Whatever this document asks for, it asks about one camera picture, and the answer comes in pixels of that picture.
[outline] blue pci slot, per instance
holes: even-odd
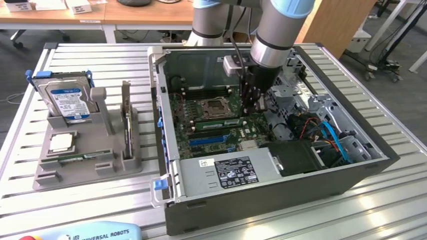
[[[189,140],[189,146],[196,146],[196,145],[203,145],[203,144],[224,143],[227,141],[228,137],[229,137],[229,134],[224,135],[224,136],[216,136],[216,137],[211,137],[211,138],[204,138],[204,139],[191,139]]]

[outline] white box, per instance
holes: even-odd
[[[65,0],[69,12],[72,14],[83,14],[92,12],[91,3],[88,0]]]
[[[36,0],[35,9],[37,11],[65,10],[67,9],[65,0]]]
[[[7,9],[9,12],[31,11],[33,10],[29,2],[7,3]]]
[[[352,53],[360,53],[370,39],[371,39],[371,35],[366,31],[363,31],[363,29],[359,29],[355,32],[355,35],[351,39],[347,50]]]

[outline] chair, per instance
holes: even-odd
[[[24,47],[24,44],[21,42],[16,41],[16,40],[19,39],[19,37],[23,35],[23,33],[25,31],[27,31],[25,29],[17,30],[16,33],[11,37],[11,41],[12,41],[13,47],[16,49],[21,49]],[[55,31],[61,34],[61,39],[64,40],[64,42],[69,42],[71,41],[71,37],[67,35],[67,33],[63,30],[55,30]]]

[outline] blue hard drive label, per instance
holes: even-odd
[[[81,100],[80,88],[51,90],[51,94],[64,118],[76,120],[89,117],[89,109],[85,101]]]

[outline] slotted metal table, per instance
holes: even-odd
[[[56,49],[43,50],[35,71],[89,69],[95,85],[107,87],[109,109],[120,105],[121,81],[131,82],[131,101],[139,116],[143,171],[119,180],[45,192],[33,191],[48,110],[39,94],[28,87],[0,151],[0,238],[15,240],[29,233],[91,221],[135,223],[144,239],[156,240],[427,237],[426,146],[330,52],[315,44],[300,46],[400,155],[400,160],[343,195],[168,236],[164,210],[152,207],[149,197],[149,180],[159,176],[147,57],[148,46],[153,45],[160,44],[59,44]],[[307,76],[315,90],[324,92],[314,75],[308,72]]]

